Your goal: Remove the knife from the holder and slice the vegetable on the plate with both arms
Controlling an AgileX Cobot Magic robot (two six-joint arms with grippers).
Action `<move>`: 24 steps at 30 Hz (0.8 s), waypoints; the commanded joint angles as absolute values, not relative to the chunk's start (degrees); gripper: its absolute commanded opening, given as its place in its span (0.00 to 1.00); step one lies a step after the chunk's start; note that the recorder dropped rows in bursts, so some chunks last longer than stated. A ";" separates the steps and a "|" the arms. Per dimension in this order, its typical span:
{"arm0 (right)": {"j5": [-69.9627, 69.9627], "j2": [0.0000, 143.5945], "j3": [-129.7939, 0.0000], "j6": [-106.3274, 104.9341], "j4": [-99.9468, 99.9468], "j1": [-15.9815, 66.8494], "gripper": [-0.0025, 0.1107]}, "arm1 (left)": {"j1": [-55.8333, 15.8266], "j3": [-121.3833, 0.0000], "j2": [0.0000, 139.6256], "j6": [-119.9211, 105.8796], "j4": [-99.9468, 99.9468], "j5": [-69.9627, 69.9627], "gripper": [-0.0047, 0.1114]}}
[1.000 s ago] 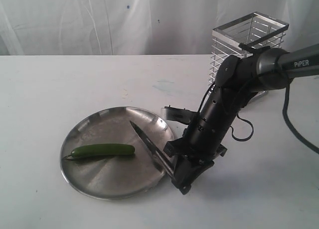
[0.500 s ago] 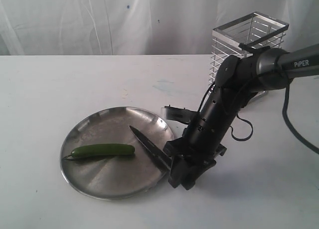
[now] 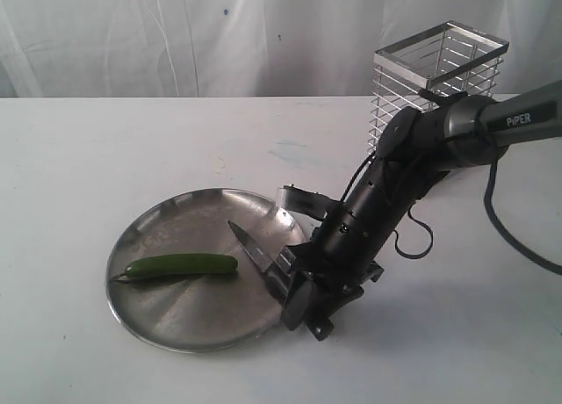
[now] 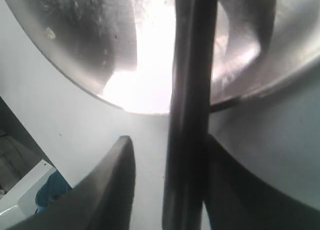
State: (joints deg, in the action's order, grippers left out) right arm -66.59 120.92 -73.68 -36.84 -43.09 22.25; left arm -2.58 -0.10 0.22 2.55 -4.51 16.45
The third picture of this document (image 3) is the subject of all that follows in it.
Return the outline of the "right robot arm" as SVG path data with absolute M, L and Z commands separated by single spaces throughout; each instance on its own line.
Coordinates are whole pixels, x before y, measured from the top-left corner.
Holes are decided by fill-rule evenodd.
M 330 316 L 377 280 L 377 253 L 413 204 L 452 170 L 481 165 L 495 170 L 515 143 L 561 134 L 561 85 L 498 102 L 459 93 L 430 112 L 412 107 L 386 125 L 373 153 L 341 198 L 284 186 L 278 204 L 320 222 L 308 242 L 287 249 L 290 284 L 281 321 L 306 325 L 318 339 L 332 331 Z

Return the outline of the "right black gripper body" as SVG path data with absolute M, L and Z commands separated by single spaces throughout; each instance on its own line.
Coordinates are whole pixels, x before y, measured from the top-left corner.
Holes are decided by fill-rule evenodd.
M 369 263 L 360 273 L 355 273 L 354 268 L 348 264 L 336 266 L 323 257 L 311 242 L 289 246 L 287 253 L 292 259 L 289 291 L 294 282 L 309 280 L 313 284 L 309 308 L 325 294 L 363 289 L 364 282 L 376 282 L 383 274 L 383 268 L 376 262 Z

